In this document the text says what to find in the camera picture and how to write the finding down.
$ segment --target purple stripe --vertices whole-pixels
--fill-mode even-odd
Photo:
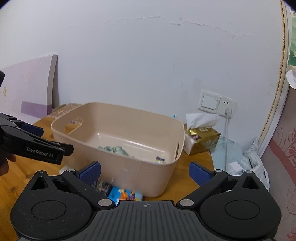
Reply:
[[[52,105],[37,104],[32,102],[22,102],[20,112],[37,118],[43,118],[52,112]]]

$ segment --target white paper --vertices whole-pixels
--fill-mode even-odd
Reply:
[[[219,121],[218,114],[209,114],[209,113],[193,113],[186,114],[187,129],[190,128],[201,128],[213,127]]]
[[[289,70],[286,73],[286,78],[287,78],[287,81],[289,82],[290,86],[293,89],[296,89],[296,73],[294,73],[292,70]]]

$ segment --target wooden table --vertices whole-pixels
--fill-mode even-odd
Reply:
[[[44,129],[43,138],[53,140],[50,125],[54,119],[45,117],[35,125]],[[156,198],[145,200],[173,200],[177,202],[187,194],[194,191],[198,185],[189,177],[189,163],[197,161],[206,168],[213,170],[213,162],[208,152],[188,156],[182,153],[178,164],[169,180],[164,193]],[[38,170],[45,170],[49,175],[58,175],[62,166],[36,161],[18,156],[17,161],[9,162],[9,172],[0,177],[0,240],[16,241],[17,236],[10,223],[10,211],[31,177]]]

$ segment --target wall switch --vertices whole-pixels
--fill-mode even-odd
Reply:
[[[231,108],[232,110],[232,113],[231,113],[231,116],[230,116],[230,119],[232,118],[233,116],[233,113],[234,113],[234,109],[237,105],[237,101],[236,100],[233,100],[231,98],[228,98],[228,97],[225,97],[225,96],[221,96],[220,98],[220,102],[219,102],[219,105],[218,105],[218,108],[217,108],[217,114],[221,115],[221,116],[225,116],[225,109],[227,107]]]
[[[209,113],[216,113],[220,98],[221,96],[215,93],[202,91],[198,109]]]

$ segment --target crumpled green cloth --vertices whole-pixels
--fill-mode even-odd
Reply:
[[[114,146],[114,147],[111,147],[111,146],[105,146],[105,147],[99,146],[98,149],[104,149],[104,150],[113,152],[115,154],[121,154],[121,155],[128,156],[127,152],[124,149],[122,149],[121,146]]]

